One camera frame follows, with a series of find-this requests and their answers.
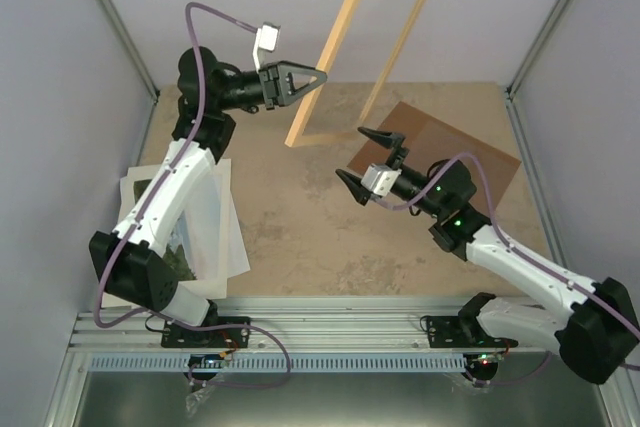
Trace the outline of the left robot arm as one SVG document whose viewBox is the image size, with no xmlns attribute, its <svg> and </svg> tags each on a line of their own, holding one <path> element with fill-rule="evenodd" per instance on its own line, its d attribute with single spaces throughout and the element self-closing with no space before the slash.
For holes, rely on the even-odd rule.
<svg viewBox="0 0 640 427">
<path fill-rule="evenodd" d="M 241 71 L 204 47 L 178 61 L 179 117 L 165 160 L 130 213 L 89 242 L 100 294 L 110 294 L 184 326 L 197 346 L 218 337 L 216 306 L 182 284 L 164 261 L 171 231 L 213 174 L 236 127 L 230 111 L 286 107 L 322 86 L 326 72 L 279 61 Z"/>
</svg>

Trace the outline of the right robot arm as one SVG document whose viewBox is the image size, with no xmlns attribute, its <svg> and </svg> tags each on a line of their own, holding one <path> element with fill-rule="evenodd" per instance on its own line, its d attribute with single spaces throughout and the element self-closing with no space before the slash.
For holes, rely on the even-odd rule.
<svg viewBox="0 0 640 427">
<path fill-rule="evenodd" d="M 476 156 L 459 153 L 420 173 L 405 164 L 404 135 L 366 127 L 359 132 L 389 152 L 361 176 L 337 170 L 359 204 L 428 215 L 434 221 L 429 232 L 441 250 L 498 275 L 535 303 L 516 305 L 481 292 L 459 310 L 456 325 L 464 344 L 483 350 L 464 373 L 473 385 L 489 385 L 495 363 L 519 345 L 558 356 L 595 385 L 619 368 L 633 367 L 627 358 L 639 345 L 639 321 L 626 287 L 554 263 L 506 234 L 493 212 L 478 211 L 471 203 L 477 187 L 467 166 Z"/>
</svg>

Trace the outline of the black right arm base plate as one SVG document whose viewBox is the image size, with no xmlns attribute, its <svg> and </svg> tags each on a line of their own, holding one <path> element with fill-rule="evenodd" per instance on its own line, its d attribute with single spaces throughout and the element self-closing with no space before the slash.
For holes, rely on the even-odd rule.
<svg viewBox="0 0 640 427">
<path fill-rule="evenodd" d="M 504 349 L 507 346 L 503 339 L 489 336 L 477 321 L 464 321 L 458 316 L 425 315 L 419 324 L 432 348 Z"/>
</svg>

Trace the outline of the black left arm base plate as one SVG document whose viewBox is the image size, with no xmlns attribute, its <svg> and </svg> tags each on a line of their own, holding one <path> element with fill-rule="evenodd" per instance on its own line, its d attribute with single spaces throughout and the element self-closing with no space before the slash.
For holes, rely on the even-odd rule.
<svg viewBox="0 0 640 427">
<path fill-rule="evenodd" d="M 244 349 L 248 346 L 251 318 L 246 316 L 219 316 L 218 326 L 224 329 L 196 332 L 166 323 L 160 345 L 163 348 L 217 348 L 223 350 Z"/>
</svg>

